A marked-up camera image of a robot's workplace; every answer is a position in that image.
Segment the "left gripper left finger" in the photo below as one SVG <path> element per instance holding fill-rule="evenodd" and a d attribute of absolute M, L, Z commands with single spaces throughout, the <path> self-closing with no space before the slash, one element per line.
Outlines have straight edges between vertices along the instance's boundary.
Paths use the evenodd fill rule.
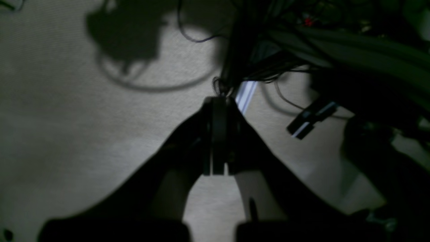
<path fill-rule="evenodd" d="M 160 149 L 101 202 L 51 219 L 39 242 L 191 242 L 182 222 L 190 190 L 210 173 L 212 98 L 181 123 Z"/>

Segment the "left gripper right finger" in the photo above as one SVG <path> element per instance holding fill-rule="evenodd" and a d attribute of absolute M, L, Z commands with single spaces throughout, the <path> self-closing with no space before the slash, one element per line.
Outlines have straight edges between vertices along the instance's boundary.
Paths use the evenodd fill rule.
<path fill-rule="evenodd" d="M 267 147 L 230 98 L 215 98 L 215 174 L 233 175 L 247 222 L 237 242 L 385 242 L 366 213 L 345 215 L 303 184 Z"/>

